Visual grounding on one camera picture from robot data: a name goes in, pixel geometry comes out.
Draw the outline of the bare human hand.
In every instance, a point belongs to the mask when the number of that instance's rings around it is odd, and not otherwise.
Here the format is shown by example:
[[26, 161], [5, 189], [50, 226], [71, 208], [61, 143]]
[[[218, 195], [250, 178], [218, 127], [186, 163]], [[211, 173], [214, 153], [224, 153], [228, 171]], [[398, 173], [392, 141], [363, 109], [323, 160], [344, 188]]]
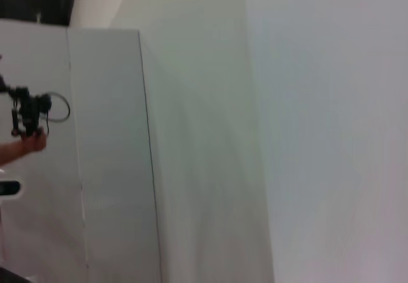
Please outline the bare human hand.
[[24, 137], [21, 140], [22, 151], [25, 154], [40, 152], [47, 147], [47, 135], [40, 134], [36, 136]]

